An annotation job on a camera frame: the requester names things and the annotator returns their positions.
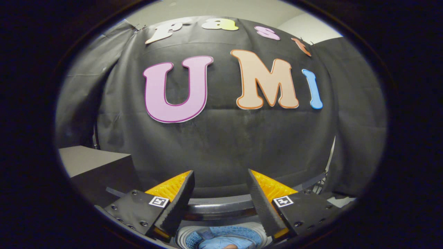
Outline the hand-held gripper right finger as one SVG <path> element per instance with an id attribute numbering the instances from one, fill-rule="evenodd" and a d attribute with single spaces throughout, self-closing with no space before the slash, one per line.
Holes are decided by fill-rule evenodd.
<path id="1" fill-rule="evenodd" d="M 273 242 L 308 242 L 328 234 L 347 207 L 309 190 L 294 190 L 248 169 L 248 189 L 267 236 Z"/>

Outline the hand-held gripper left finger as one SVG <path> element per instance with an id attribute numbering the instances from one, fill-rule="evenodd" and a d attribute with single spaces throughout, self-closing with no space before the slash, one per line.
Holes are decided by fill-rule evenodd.
<path id="1" fill-rule="evenodd" d="M 189 170 L 147 191 L 130 190 L 104 211 L 141 235 L 170 241 L 187 211 L 194 187 L 194 172 Z"/>

